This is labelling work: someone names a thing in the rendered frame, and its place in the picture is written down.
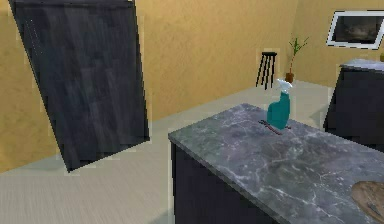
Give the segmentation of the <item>brown round wooden board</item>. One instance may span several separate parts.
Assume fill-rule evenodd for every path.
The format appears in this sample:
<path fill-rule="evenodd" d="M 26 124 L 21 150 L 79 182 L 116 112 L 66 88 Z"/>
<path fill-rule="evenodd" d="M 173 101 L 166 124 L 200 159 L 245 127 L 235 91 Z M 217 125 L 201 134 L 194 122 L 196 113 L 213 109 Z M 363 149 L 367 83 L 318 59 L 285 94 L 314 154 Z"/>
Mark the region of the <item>brown round wooden board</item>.
<path fill-rule="evenodd" d="M 384 182 L 359 181 L 351 188 L 357 206 L 379 224 L 384 224 Z"/>

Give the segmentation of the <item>black stool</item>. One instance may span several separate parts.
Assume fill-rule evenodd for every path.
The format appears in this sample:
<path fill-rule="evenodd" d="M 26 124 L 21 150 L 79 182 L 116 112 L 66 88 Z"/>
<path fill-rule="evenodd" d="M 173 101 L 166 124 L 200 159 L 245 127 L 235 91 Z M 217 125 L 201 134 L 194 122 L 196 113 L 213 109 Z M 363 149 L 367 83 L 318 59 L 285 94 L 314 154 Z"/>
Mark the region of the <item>black stool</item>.
<path fill-rule="evenodd" d="M 263 86 L 265 90 L 273 87 L 276 52 L 263 52 L 259 63 L 255 86 Z"/>

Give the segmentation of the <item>black cabinet with grey top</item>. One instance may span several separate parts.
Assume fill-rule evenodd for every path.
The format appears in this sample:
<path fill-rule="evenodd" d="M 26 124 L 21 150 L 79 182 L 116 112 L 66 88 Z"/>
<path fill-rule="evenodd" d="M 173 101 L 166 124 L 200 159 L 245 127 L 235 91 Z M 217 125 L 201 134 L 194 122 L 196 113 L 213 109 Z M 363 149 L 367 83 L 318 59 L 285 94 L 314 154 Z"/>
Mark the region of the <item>black cabinet with grey top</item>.
<path fill-rule="evenodd" d="M 323 127 L 384 153 L 384 62 L 352 59 L 341 65 Z"/>

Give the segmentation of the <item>dark grey room door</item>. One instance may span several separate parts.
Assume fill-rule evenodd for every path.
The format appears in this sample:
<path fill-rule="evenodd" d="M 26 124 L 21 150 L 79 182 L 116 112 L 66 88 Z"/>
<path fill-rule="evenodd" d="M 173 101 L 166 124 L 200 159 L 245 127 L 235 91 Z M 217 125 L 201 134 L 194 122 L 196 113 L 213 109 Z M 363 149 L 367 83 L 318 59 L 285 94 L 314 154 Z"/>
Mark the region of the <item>dark grey room door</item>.
<path fill-rule="evenodd" d="M 8 0 L 68 171 L 149 140 L 135 0 Z"/>

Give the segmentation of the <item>dark red thin utensil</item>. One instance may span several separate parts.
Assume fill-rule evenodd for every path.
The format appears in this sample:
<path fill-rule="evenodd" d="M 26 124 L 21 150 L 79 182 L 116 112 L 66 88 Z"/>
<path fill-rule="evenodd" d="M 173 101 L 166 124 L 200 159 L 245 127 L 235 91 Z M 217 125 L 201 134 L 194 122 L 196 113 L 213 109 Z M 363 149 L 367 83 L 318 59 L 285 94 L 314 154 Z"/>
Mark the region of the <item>dark red thin utensil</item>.
<path fill-rule="evenodd" d="M 267 127 L 269 130 L 271 130 L 272 132 L 274 132 L 275 134 L 277 135 L 282 135 L 281 132 L 277 131 L 275 128 L 273 128 L 267 121 L 265 120 L 259 120 L 258 121 L 260 124 L 264 125 L 265 127 Z M 291 126 L 285 126 L 284 129 L 291 129 Z"/>

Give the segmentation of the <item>green house plant in pot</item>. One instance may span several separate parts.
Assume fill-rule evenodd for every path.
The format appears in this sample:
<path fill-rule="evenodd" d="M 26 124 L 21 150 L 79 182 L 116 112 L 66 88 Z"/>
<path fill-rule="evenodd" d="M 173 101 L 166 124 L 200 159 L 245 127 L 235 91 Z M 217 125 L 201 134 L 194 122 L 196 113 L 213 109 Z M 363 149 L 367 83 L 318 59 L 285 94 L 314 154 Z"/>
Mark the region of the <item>green house plant in pot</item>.
<path fill-rule="evenodd" d="M 289 62 L 289 71 L 286 73 L 286 76 L 285 76 L 285 80 L 289 83 L 292 83 L 294 81 L 294 74 L 292 69 L 293 69 L 293 64 L 294 64 L 296 55 L 307 44 L 308 44 L 308 38 L 305 38 L 302 42 L 300 42 L 299 39 L 295 37 L 289 42 L 289 45 L 292 48 L 292 57 Z"/>

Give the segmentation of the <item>black counter with marble top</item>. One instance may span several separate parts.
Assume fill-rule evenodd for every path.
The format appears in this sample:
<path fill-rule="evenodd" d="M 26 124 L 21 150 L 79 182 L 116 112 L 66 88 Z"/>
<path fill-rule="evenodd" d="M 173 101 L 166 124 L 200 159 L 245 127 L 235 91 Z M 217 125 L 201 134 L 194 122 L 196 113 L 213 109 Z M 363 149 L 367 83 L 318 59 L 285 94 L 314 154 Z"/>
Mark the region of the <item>black counter with marble top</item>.
<path fill-rule="evenodd" d="M 169 133 L 175 224 L 378 224 L 351 197 L 384 154 L 244 103 Z"/>

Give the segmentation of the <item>teal spray bottle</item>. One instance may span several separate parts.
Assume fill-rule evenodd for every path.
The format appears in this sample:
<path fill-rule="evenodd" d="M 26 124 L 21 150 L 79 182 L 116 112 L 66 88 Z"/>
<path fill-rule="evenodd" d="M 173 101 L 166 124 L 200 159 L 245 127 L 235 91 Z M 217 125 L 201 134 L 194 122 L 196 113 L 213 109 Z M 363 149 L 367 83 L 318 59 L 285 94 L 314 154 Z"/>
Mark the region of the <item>teal spray bottle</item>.
<path fill-rule="evenodd" d="M 292 84 L 282 79 L 278 79 L 278 83 L 280 87 L 280 98 L 268 106 L 267 122 L 271 126 L 282 130 L 287 126 L 290 116 L 289 89 L 292 88 Z"/>

